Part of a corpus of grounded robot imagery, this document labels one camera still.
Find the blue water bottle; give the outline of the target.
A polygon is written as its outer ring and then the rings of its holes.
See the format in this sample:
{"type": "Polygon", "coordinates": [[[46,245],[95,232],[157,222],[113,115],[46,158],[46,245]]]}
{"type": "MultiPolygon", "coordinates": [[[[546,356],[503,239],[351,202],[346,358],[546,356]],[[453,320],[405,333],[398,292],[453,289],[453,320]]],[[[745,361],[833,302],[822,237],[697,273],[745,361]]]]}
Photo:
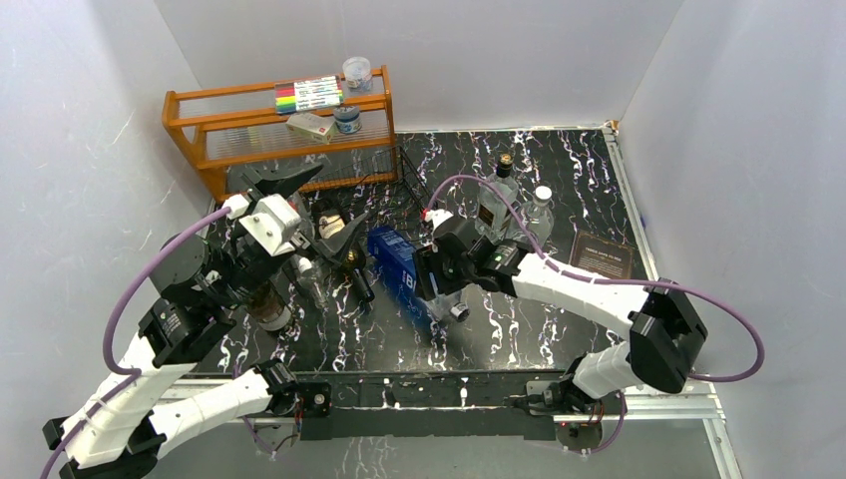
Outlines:
{"type": "Polygon", "coordinates": [[[409,311],[415,325],[427,327],[433,320],[463,322],[469,317],[462,291],[430,301],[415,294],[415,246],[399,231],[389,226],[371,230],[367,234],[367,250],[382,270],[386,286],[409,311]]]}

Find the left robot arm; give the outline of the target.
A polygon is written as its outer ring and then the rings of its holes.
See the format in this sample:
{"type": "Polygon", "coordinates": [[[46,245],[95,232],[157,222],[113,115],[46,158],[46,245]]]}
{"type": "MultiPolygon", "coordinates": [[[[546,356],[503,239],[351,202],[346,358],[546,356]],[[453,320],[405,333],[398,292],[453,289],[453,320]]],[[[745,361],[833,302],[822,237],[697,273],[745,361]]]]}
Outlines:
{"type": "Polygon", "coordinates": [[[282,327],[285,303],[274,280],[293,257],[309,277],[313,257],[340,263],[361,233],[354,220],[329,239],[303,229],[291,204],[320,165],[249,172],[244,192],[171,237],[131,281],[111,312],[102,354],[108,377],[74,414],[43,428],[51,455],[42,470],[63,478],[142,478],[185,442],[254,414],[295,421],[331,407],[324,381],[301,381],[280,359],[229,382],[162,404],[234,328],[244,310],[282,327]]]}

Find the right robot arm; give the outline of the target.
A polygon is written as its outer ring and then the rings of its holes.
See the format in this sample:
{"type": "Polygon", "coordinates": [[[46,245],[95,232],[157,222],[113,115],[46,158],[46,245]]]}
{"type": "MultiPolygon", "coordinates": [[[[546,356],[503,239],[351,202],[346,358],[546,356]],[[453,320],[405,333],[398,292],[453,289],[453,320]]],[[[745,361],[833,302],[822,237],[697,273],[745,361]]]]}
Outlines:
{"type": "Polygon", "coordinates": [[[512,239],[492,243],[473,224],[445,210],[424,222],[432,242],[413,255],[415,293],[434,299],[470,284],[562,308],[616,333],[621,343],[588,353],[561,386],[564,404],[589,412],[607,394],[637,385],[680,393],[707,338],[688,296],[669,281],[629,284],[531,252],[512,239]]]}

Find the clear bottle red label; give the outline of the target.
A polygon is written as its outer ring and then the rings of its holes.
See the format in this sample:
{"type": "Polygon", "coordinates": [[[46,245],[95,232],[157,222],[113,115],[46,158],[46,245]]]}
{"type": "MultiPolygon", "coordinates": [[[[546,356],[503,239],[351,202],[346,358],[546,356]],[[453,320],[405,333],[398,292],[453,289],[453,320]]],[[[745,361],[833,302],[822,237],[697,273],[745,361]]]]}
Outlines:
{"type": "Polygon", "coordinates": [[[296,271],[296,282],[303,288],[322,311],[328,309],[327,272],[319,259],[309,259],[300,254],[291,257],[296,271]]]}

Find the dark wine bottle white label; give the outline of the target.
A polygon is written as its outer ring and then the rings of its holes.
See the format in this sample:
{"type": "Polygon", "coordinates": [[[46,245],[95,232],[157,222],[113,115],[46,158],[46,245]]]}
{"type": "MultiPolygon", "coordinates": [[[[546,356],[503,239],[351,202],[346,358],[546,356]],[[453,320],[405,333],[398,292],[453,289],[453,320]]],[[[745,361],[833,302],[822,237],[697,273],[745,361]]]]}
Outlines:
{"type": "Polygon", "coordinates": [[[360,243],[367,215],[352,217],[336,200],[324,198],[313,202],[311,216],[335,268],[349,277],[362,300],[371,302],[375,294],[364,273],[366,254],[360,243]]]}

